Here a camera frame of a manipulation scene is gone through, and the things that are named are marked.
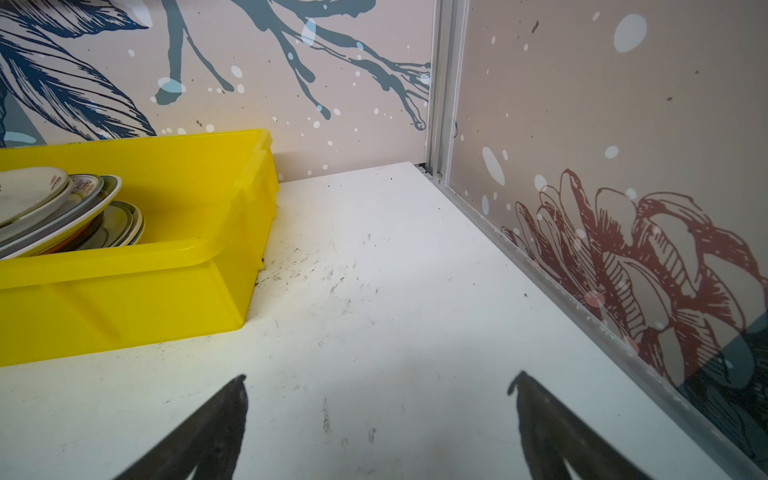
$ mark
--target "plastic tray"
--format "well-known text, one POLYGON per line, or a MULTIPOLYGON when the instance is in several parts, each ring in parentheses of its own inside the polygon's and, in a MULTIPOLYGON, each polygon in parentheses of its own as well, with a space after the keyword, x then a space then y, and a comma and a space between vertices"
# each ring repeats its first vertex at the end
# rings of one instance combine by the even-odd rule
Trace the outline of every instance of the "plastic tray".
POLYGON ((0 366, 235 330, 275 216, 266 130, 0 151, 0 168, 122 177, 130 247, 0 260, 0 366))

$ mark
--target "dirty table surface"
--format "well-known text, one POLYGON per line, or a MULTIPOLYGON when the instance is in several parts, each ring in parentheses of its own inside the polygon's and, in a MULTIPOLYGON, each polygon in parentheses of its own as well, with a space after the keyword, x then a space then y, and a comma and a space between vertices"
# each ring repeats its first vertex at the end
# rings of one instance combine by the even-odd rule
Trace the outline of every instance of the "dirty table surface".
POLYGON ((522 369, 651 477, 726 478, 411 164, 281 189, 241 330, 0 369, 3 478, 112 478, 241 373, 234 478, 529 478, 522 369))

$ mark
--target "white dot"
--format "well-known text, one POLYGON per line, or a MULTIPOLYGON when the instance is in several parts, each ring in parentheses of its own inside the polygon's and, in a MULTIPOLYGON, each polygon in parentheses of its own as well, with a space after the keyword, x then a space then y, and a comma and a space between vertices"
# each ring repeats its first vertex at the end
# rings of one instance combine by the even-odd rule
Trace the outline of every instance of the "white dot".
POLYGON ((485 167, 488 168, 488 173, 491 174, 491 178, 496 180, 499 185, 504 186, 504 171, 501 164, 496 159, 493 151, 488 147, 482 148, 482 159, 485 161, 485 167))
POLYGON ((621 19, 614 33, 614 48, 626 53, 637 47, 648 33, 648 22, 642 16, 633 13, 621 19))
POLYGON ((547 187, 547 179, 542 175, 536 175, 533 179, 533 185, 536 187, 536 190, 542 191, 547 187))

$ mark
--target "stacked plates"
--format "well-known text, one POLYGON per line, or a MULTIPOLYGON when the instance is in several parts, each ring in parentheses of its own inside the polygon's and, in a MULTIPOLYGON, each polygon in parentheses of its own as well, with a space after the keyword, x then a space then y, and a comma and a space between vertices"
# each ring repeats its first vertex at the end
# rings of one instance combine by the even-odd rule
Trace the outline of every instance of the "stacked plates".
POLYGON ((53 167, 0 172, 0 259, 138 242, 144 218, 113 201, 121 186, 119 177, 53 167))

